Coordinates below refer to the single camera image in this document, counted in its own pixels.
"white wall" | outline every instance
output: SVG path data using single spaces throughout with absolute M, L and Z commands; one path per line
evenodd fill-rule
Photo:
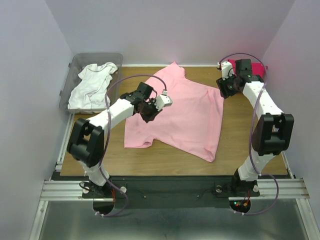
M 66 126 L 72 53 L 43 0 L 2 1 L 0 30 L 0 239 L 26 240 Z
M 320 225 L 320 1 L 296 0 L 263 58 L 270 95 L 294 116 L 290 168 L 303 177 Z
M 294 0 L 46 0 L 72 52 L 125 64 L 216 64 L 262 57 Z

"wooden table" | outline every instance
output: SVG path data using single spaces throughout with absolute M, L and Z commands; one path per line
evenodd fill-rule
M 127 67 L 123 75 L 154 74 L 159 67 Z M 221 73 L 214 67 L 186 67 L 185 76 L 191 81 L 218 87 Z M 134 91 L 144 78 L 132 78 L 120 86 L 120 94 Z M 103 164 L 113 176 L 176 176 L 176 175 L 233 175 L 248 156 L 248 141 L 253 108 L 242 95 L 224 101 L 222 129 L 215 161 L 207 162 L 197 156 L 154 140 L 149 148 L 124 148 L 125 121 L 111 131 L 110 142 Z M 89 118 L 90 115 L 75 115 Z M 272 159 L 264 173 L 286 175 L 281 155 Z M 81 165 L 66 152 L 61 176 L 83 176 Z

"robotic arm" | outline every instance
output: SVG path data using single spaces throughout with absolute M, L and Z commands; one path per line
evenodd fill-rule
M 236 93 L 243 93 L 254 108 L 258 95 L 264 86 L 264 81 L 259 75 L 252 74 L 250 59 L 235 61 L 235 74 L 232 64 L 228 61 L 221 64 L 220 70 L 222 71 L 222 78 L 216 82 L 221 96 L 226 99 Z M 291 114 L 283 113 L 265 89 L 255 113 L 258 123 L 251 136 L 251 154 L 256 169 L 261 173 L 272 158 L 288 149 L 294 117 Z M 236 170 L 233 186 L 237 188 L 251 185 L 251 188 L 256 185 L 257 179 L 258 174 L 248 156 L 244 164 Z
M 104 156 L 104 136 L 108 133 L 108 111 L 111 115 L 111 129 L 136 113 L 139 113 L 146 123 L 153 121 L 163 108 L 172 104 L 166 90 L 156 98 L 150 98 L 153 90 L 153 87 L 141 82 L 137 90 L 121 95 L 109 110 L 87 120 L 80 118 L 74 123 L 67 151 L 80 162 L 93 184 L 99 187 L 106 184 L 99 168 L 110 178 L 103 164 L 99 164 Z

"white cloth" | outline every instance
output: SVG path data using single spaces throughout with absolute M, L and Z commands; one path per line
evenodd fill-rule
M 117 66 L 107 62 L 101 66 L 90 64 L 78 74 L 82 81 L 76 86 L 69 98 L 68 109 L 105 109 L 105 94 L 112 80 L 111 74 Z

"gray plastic basket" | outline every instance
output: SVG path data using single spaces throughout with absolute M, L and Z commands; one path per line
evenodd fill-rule
M 110 87 L 113 83 L 120 80 L 122 77 L 122 61 L 123 56 L 120 53 L 80 53 L 73 57 L 70 64 L 70 69 L 65 80 L 64 88 L 61 93 L 61 99 L 59 103 L 59 108 L 64 111 L 69 111 L 70 113 L 77 114 L 92 114 L 99 113 L 104 109 L 68 109 L 69 98 L 71 96 L 72 90 L 82 81 L 78 74 L 83 70 L 83 68 L 89 64 L 97 64 L 101 66 L 107 62 L 114 63 L 118 70 L 112 74 L 112 81 L 110 82 Z M 110 98 L 110 104 L 112 105 L 119 97 L 119 84 L 112 89 L 108 94 Z

